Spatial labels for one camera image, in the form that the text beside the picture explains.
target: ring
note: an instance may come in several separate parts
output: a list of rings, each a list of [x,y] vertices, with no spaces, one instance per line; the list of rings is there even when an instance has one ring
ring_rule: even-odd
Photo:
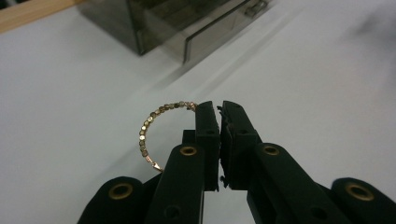
[[[143,126],[139,131],[140,152],[142,153],[142,156],[146,159],[146,161],[149,162],[151,166],[159,172],[163,172],[163,168],[161,168],[156,161],[153,161],[149,157],[149,152],[146,148],[146,139],[147,139],[146,134],[148,132],[149,126],[154,121],[154,119],[158,118],[165,111],[176,108],[183,108],[185,106],[187,107],[187,110],[191,110],[192,112],[195,112],[196,106],[198,106],[198,104],[194,102],[180,101],[179,103],[160,106],[158,109],[156,109],[155,111],[149,114],[148,118],[144,121]]]

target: white table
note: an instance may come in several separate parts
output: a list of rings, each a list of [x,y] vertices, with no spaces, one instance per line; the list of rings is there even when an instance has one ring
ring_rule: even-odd
[[[278,0],[190,71],[157,48],[137,57],[72,7],[0,35],[0,223],[76,223],[120,175],[157,173],[138,130],[156,107],[242,105],[263,141],[318,183],[356,177],[396,200],[396,4]],[[156,119],[166,164],[192,113]],[[253,223],[244,191],[205,195],[204,223]]]

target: eternity ring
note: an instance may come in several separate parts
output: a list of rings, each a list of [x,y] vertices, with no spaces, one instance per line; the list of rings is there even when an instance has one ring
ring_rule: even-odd
[[[160,106],[158,109],[156,109],[154,112],[151,112],[148,116],[148,118],[145,120],[145,122],[143,123],[142,128],[140,129],[139,132],[139,146],[140,146],[140,151],[142,152],[142,156],[146,159],[147,162],[149,162],[151,164],[151,166],[159,171],[162,172],[163,168],[160,167],[160,165],[156,162],[153,161],[150,157],[149,157],[149,152],[146,148],[146,133],[149,129],[149,125],[154,121],[154,119],[156,119],[157,117],[159,117],[161,115],[161,113],[164,113],[167,110],[172,110],[175,108],[183,108],[184,106],[187,107],[188,110],[191,110],[193,112],[195,112],[195,108],[197,106],[196,103],[194,102],[184,102],[184,101],[180,101],[179,103],[173,103],[173,104],[169,104],[169,105],[163,105]]]

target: screw hole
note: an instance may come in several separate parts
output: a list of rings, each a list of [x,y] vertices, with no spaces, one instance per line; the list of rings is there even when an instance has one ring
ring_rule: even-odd
[[[313,217],[324,220],[327,218],[327,213],[323,208],[313,206],[311,207],[311,214]]]
[[[361,201],[369,202],[374,199],[374,194],[367,188],[354,183],[346,185],[346,192]]]
[[[276,147],[264,147],[262,150],[264,151],[264,153],[271,156],[279,155],[279,149],[277,149]]]
[[[180,149],[180,153],[184,156],[192,156],[197,153],[197,149],[195,147],[183,147]]]
[[[170,219],[178,219],[180,217],[180,208],[175,205],[169,205],[164,211],[165,217]]]
[[[109,191],[108,191],[108,197],[110,197],[113,200],[121,200],[129,195],[131,195],[133,191],[132,185],[128,183],[120,183],[115,186],[113,186]]]

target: transparent container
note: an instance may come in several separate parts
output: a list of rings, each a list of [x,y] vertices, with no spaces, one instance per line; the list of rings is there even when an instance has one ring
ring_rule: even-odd
[[[87,18],[139,55],[163,45],[198,62],[266,9],[259,0],[86,0]]]

